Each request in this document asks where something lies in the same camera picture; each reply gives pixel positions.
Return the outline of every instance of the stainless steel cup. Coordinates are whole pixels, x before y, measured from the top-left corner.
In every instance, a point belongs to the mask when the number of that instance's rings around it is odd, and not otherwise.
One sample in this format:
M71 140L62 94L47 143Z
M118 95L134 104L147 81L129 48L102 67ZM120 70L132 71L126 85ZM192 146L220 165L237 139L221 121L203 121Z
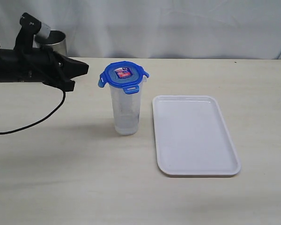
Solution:
M59 54L67 56L66 35L64 32L59 30L51 30L47 39L44 39L40 36L35 36L34 41L38 47L49 46Z

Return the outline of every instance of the blue plastic lid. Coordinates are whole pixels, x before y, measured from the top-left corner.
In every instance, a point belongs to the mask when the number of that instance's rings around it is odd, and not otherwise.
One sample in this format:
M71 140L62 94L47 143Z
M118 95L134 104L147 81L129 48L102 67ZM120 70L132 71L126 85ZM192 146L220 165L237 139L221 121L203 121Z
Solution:
M122 88L126 94L139 92L139 83L143 76L149 77L143 67L128 61L109 64L100 74L98 86L103 88L106 83L116 88Z

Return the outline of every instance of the clear plastic container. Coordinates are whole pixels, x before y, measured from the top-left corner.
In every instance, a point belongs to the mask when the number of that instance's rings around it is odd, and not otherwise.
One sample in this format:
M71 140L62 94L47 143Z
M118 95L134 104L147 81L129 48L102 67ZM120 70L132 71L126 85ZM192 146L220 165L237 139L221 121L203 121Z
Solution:
M133 135L139 128L141 89L144 77L139 84L140 90L134 94L126 94L123 89L109 85L111 89L114 126L121 135Z
M139 128L141 91L148 77L143 67L128 61L111 63L100 74L98 86L110 86L114 125L121 135L133 135Z

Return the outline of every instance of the black cable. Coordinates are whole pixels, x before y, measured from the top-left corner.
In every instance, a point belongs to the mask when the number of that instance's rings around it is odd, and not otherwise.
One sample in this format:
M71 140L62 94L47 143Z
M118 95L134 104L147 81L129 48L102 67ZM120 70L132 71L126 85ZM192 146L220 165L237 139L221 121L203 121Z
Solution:
M6 131L6 132L0 132L0 135L8 135L8 134L12 134L12 133L15 133L15 132L18 132L18 131L21 131L21 130L25 130L25 129L33 127L33 126L45 121L46 119L48 119L50 116L52 116L62 106L62 104L64 104L65 99L66 99L66 93L64 91L62 91L62 93L63 93L63 97L62 97L62 100L61 100L60 104L51 113L49 113L47 116L45 116L44 118L42 118L41 120L39 120L35 123L27 125L25 127L15 129L15 130Z

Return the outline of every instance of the table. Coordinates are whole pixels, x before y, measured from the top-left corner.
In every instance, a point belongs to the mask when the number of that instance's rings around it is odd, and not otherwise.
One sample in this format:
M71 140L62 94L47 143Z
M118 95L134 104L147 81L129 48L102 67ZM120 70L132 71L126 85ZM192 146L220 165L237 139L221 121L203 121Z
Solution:
M119 59L79 58L89 74L44 123L0 136L0 225L281 225L281 60L128 59L151 74L140 129L119 136L100 73ZM157 168L152 99L217 99L242 162L233 178L168 178ZM62 93L0 83L0 131L32 123Z

